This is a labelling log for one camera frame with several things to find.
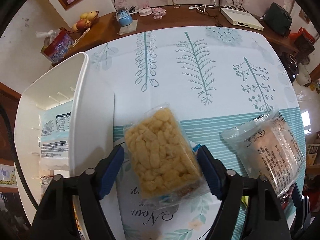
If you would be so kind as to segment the white plastic storage bin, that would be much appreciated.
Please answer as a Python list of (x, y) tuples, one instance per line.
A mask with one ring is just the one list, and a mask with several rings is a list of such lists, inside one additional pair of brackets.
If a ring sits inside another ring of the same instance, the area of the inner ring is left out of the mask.
[(113, 146), (115, 96), (86, 53), (77, 53), (22, 94), (14, 141), (23, 180), (37, 202), (41, 179), (61, 170), (78, 176)]

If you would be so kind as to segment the wooden tv cabinet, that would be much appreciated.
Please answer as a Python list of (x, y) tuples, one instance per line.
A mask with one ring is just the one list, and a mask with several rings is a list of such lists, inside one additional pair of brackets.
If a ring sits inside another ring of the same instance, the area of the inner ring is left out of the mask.
[[(186, 26), (215, 26), (217, 24), (227, 28), (236, 28), (253, 31), (263, 35), (277, 54), (282, 52), (296, 55), (298, 48), (287, 37), (281, 36), (270, 29), (265, 23), (263, 31), (250, 29), (242, 26), (232, 25), (220, 14), (219, 9), (210, 9), (208, 14), (202, 14), (195, 9), (189, 9), (188, 5), (168, 5), (164, 7), (166, 15), (160, 20), (154, 20), (152, 16), (132, 15), (137, 20), (137, 29), (130, 34), (138, 34), (144, 31), (151, 31), (164, 28), (186, 27)], [(120, 25), (116, 20), (116, 13), (112, 12), (97, 19), (91, 30), (79, 41), (79, 43), (69, 50), (64, 59), (67, 59), (79, 52), (85, 52), (96, 46), (109, 41), (121, 38), (119, 35)]]

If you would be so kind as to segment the red gift box with bag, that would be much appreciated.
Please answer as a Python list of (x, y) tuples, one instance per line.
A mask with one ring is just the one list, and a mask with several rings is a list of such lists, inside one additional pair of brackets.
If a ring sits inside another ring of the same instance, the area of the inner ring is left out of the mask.
[(37, 38), (43, 39), (41, 54), (51, 63), (59, 63), (74, 43), (74, 40), (65, 28), (50, 30), (48, 32), (37, 31), (35, 35)]

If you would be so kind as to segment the white set-top box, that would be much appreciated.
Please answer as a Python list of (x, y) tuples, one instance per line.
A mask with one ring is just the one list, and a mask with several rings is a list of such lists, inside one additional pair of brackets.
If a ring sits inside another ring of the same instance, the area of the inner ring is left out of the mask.
[(232, 25), (251, 28), (259, 31), (264, 30), (264, 26), (248, 12), (229, 9), (225, 7), (220, 8), (220, 12)]

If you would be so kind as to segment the yellow rice cracker pack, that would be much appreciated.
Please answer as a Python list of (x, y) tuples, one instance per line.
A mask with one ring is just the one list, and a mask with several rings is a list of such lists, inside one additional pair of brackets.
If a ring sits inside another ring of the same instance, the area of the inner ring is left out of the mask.
[(148, 207), (175, 206), (208, 193), (196, 152), (168, 104), (126, 125), (124, 140)]

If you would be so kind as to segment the fruit bowl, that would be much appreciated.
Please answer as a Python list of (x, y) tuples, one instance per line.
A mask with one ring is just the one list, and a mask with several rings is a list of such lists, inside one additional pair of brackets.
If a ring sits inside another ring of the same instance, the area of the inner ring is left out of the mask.
[(71, 27), (71, 33), (83, 33), (98, 19), (99, 11), (90, 11), (80, 15), (80, 19)]

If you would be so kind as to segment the large rice cracker bag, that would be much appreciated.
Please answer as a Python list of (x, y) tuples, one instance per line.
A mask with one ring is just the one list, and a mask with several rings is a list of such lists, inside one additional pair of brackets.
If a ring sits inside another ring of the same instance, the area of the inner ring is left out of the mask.
[(69, 101), (40, 115), (40, 149), (42, 158), (68, 158), (72, 105), (73, 102)]

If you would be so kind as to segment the round brown cake pack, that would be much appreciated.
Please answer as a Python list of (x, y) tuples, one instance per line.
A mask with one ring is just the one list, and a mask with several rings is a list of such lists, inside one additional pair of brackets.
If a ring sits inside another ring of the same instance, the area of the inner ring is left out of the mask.
[(266, 176), (278, 197), (295, 183), (305, 156), (279, 111), (227, 129), (221, 137), (235, 151), (250, 178)]

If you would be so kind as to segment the dark ceramic jar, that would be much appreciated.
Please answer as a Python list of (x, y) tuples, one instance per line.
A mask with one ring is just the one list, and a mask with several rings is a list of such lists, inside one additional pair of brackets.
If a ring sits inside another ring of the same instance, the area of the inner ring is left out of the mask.
[(287, 72), (289, 80), (293, 83), (296, 80), (297, 75), (299, 74), (299, 68), (296, 61), (296, 58), (289, 53), (283, 52), (280, 56), (280, 60)]

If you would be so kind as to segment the blue snow globe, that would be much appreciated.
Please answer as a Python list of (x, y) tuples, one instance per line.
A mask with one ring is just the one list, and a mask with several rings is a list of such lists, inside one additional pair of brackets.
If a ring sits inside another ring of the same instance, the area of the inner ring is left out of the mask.
[(116, 12), (116, 19), (121, 27), (130, 25), (133, 19), (127, 8), (119, 8)]

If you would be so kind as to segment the floral white teal tablecloth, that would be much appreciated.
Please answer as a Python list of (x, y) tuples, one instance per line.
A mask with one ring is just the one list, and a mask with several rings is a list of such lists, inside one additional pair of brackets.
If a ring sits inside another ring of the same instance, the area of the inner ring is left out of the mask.
[[(86, 51), (91, 70), (115, 94), (113, 141), (157, 106), (168, 106), (194, 144), (247, 175), (220, 134), (280, 110), (305, 155), (303, 120), (284, 67), (260, 34), (222, 27), (146, 31)], [(141, 201), (125, 153), (116, 180), (121, 222), (116, 239), (205, 239), (220, 202), (210, 193), (153, 211)]]

